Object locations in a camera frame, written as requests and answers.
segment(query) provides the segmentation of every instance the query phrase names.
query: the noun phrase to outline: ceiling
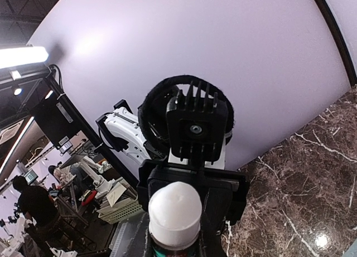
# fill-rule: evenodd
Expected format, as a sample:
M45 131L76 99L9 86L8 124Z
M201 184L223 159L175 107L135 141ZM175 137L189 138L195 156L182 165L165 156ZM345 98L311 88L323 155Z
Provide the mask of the ceiling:
M58 0L0 0L0 46L26 44Z

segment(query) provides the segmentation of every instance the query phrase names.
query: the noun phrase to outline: red object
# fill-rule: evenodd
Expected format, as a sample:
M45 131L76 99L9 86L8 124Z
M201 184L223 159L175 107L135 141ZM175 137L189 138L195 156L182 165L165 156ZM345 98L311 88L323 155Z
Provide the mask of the red object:
M95 198L96 194L97 191L92 190L91 193L88 195L88 197L84 201L82 201L82 206L88 205Z

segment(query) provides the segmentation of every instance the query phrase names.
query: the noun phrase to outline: marble surface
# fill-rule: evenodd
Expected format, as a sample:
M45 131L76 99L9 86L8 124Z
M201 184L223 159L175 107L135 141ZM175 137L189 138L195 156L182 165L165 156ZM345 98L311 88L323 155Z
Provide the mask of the marble surface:
M342 256L357 239L357 90L240 170L252 184L228 256Z

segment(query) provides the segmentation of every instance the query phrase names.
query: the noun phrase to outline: black monitor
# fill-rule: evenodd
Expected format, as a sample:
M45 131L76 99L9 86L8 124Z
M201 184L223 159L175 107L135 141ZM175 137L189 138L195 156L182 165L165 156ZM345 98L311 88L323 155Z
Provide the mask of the black monitor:
M32 169L25 173L24 178L26 179L28 185L32 184L37 178L38 175Z
M31 115L35 117L37 125L57 149L62 148L80 130L70 111L67 111L58 100L56 93L35 106L31 110Z

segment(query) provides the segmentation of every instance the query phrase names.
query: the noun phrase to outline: screw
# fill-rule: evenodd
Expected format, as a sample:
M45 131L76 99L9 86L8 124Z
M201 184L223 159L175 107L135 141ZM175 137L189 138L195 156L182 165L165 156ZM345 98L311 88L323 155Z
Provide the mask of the screw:
M193 132L194 134L200 134L202 132L202 127L198 125L192 125L190 127L190 131Z

